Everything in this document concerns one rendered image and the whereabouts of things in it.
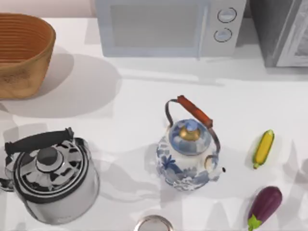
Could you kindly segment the blue and white teapot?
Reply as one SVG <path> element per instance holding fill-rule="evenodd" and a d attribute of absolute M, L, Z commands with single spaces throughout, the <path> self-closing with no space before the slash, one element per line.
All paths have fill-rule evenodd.
<path fill-rule="evenodd" d="M 220 141 L 212 119 L 195 104 L 183 95 L 172 102 L 182 105 L 193 117 L 175 122 L 169 104 L 165 104 L 169 126 L 157 145 L 156 168 L 168 185 L 179 191 L 194 191 L 226 172 L 218 164 Z"/>

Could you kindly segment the pale microwave oven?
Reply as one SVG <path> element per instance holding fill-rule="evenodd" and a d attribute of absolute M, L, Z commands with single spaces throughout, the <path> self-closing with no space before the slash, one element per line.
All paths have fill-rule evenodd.
<path fill-rule="evenodd" d="M 228 57 L 235 50 L 246 0 L 95 0 L 106 57 Z M 234 8 L 230 23 L 218 20 Z M 214 39 L 228 28 L 232 38 Z"/>

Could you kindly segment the round microwave knob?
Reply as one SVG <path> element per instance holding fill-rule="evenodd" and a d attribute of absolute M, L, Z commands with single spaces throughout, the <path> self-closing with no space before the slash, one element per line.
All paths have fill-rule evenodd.
<path fill-rule="evenodd" d="M 230 23 L 235 20 L 236 16 L 237 11 L 231 7 L 218 12 L 218 20 L 222 23 Z"/>
<path fill-rule="evenodd" d="M 214 39 L 215 41 L 219 43 L 224 43 L 229 41 L 232 38 L 232 31 L 228 28 L 224 28 L 222 30 L 217 30 L 214 33 Z"/>

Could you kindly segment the round metal cup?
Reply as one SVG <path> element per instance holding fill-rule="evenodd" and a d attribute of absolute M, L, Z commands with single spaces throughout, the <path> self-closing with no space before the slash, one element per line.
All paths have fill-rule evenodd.
<path fill-rule="evenodd" d="M 133 231 L 175 231 L 171 222 L 160 215 L 142 217 Z"/>

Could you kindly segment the yellow corn cob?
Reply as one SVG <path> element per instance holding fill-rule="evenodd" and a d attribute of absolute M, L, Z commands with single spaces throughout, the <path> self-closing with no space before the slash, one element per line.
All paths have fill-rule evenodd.
<path fill-rule="evenodd" d="M 253 169 L 258 169 L 266 162 L 274 139 L 275 134 L 273 130 L 269 129 L 263 133 L 253 155 Z"/>

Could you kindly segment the brown woven basket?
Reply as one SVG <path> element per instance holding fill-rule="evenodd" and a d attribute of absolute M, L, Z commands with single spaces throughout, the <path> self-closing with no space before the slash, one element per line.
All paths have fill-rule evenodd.
<path fill-rule="evenodd" d="M 0 99 L 24 99 L 37 93 L 55 40 L 54 28 L 43 19 L 0 13 Z"/>

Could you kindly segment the purple eggplant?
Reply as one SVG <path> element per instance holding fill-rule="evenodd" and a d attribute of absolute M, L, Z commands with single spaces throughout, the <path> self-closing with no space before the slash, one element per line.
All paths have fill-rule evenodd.
<path fill-rule="evenodd" d="M 255 197 L 247 217 L 248 231 L 261 226 L 282 203 L 282 192 L 277 186 L 263 188 Z"/>

